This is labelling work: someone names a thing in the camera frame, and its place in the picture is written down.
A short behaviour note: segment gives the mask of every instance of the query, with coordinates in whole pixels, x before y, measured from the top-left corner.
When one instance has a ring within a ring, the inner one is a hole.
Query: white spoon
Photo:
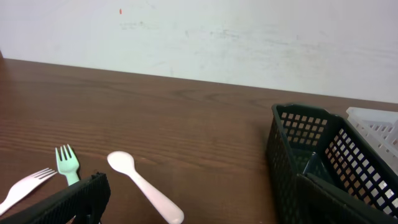
[[[128,175],[169,224],[180,224],[184,220],[181,209],[137,173],[130,154],[122,151],[112,152],[108,155],[108,163],[114,170]]]

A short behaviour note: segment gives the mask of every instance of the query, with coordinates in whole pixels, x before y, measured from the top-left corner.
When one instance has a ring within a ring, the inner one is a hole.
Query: fork
[[[0,204],[0,215],[2,215],[9,208],[11,208],[13,205],[15,205],[21,199],[23,199],[26,195],[28,195],[33,189],[35,189],[41,183],[48,180],[56,173],[57,172],[55,172],[54,170],[46,168],[16,182],[10,188],[10,191],[8,192],[6,199],[3,201],[2,204]]]
[[[65,145],[60,147],[61,156],[59,156],[58,150],[55,148],[55,157],[57,158],[58,172],[67,177],[68,186],[71,186],[79,181],[79,176],[77,176],[79,162],[69,144],[67,146],[68,150]]]

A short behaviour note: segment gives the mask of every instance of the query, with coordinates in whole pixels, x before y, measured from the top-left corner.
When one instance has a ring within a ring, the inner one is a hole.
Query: tabletop
[[[343,117],[350,106],[398,111],[390,103],[2,59],[0,201],[19,179],[57,169],[55,147],[69,144],[82,178],[108,177],[104,224],[165,223],[110,168],[113,151],[133,155],[138,173],[184,211],[183,223],[277,223],[264,152],[271,106],[289,102]],[[57,174],[1,218],[65,187]]]

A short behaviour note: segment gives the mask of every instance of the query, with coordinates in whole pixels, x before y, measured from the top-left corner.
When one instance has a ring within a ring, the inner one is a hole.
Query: wall
[[[0,50],[398,103],[397,9],[395,0],[0,0]]]

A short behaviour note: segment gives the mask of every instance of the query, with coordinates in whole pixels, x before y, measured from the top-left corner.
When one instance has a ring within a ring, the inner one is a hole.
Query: mint green fork
[[[57,158],[57,167],[58,173],[67,177],[68,185],[71,186],[72,184],[79,181],[79,176],[77,176],[77,169],[79,169],[79,162],[73,153],[72,149],[69,145],[68,150],[64,146],[60,147],[61,156],[58,154],[57,148],[55,148],[55,157]]]

